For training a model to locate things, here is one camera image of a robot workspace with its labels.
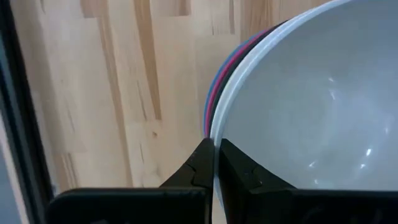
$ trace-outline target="wood grain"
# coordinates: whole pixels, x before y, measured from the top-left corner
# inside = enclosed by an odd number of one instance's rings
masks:
[[[206,94],[229,53],[324,2],[12,1],[54,184],[160,185],[200,142]]]

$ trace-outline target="wooden table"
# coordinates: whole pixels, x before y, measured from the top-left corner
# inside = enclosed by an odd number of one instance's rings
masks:
[[[200,142],[206,93],[229,53],[326,0],[11,2],[50,175],[64,191],[158,186]]]

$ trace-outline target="white bowl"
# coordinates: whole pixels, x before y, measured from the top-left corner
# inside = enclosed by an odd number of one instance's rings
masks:
[[[221,95],[216,146],[301,189],[398,190],[396,9],[333,1],[267,36]]]

